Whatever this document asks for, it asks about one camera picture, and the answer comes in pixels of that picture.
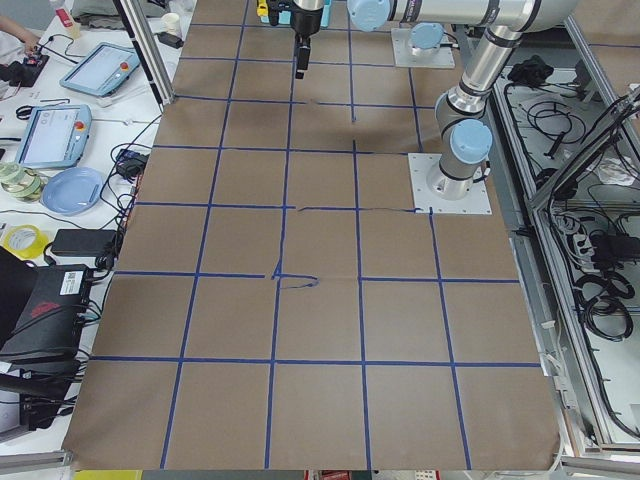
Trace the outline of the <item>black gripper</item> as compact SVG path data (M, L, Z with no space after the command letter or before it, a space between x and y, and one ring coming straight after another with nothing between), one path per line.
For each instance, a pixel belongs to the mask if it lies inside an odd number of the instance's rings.
M322 0L267 0L268 19L271 26L279 24L281 12L290 14L290 26L295 31L295 78L303 79L308 70L311 54L311 38L320 30Z

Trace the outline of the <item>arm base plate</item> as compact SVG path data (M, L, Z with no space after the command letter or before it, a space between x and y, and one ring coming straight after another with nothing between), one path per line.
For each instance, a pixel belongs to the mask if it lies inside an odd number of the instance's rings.
M391 30L394 63L403 68L453 69L452 43L441 24Z
M481 169L471 179L453 180L441 171L440 158L440 154L408 155L414 210L424 214L491 215Z

